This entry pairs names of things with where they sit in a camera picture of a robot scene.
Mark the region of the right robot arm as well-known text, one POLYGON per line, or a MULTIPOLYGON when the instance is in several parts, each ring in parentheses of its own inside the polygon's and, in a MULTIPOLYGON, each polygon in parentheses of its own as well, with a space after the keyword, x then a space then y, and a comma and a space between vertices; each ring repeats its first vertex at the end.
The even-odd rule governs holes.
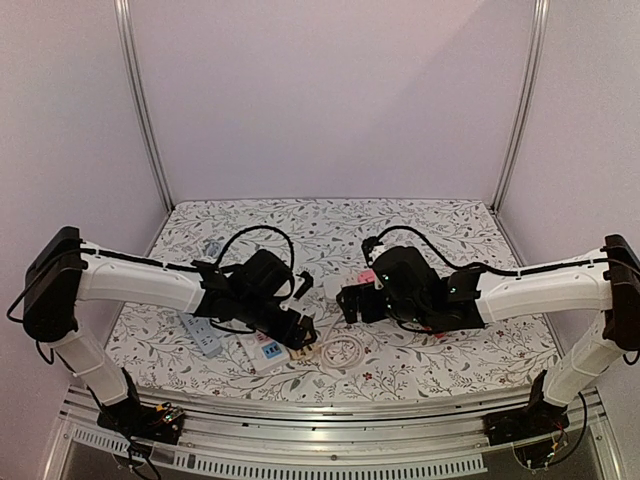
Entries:
POLYGON ((445 277, 413 246, 387 247, 373 236, 362 251, 366 271, 324 281, 326 297, 350 324, 390 319, 435 335, 526 315, 595 311, 570 352, 535 378, 525 406, 484 416, 490 445, 568 427, 574 398, 612 363, 639 350, 639 258, 621 235, 556 263, 504 270, 474 262, 452 265, 445 277))

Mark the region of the beige cube socket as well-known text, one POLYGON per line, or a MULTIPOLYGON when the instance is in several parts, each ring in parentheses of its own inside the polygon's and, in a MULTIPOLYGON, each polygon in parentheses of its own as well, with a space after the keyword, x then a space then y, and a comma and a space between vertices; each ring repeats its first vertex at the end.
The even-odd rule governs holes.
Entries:
POLYGON ((317 345, 307 345, 299 350, 289 349, 290 359, 293 362, 309 362, 319 360, 320 348, 317 345))

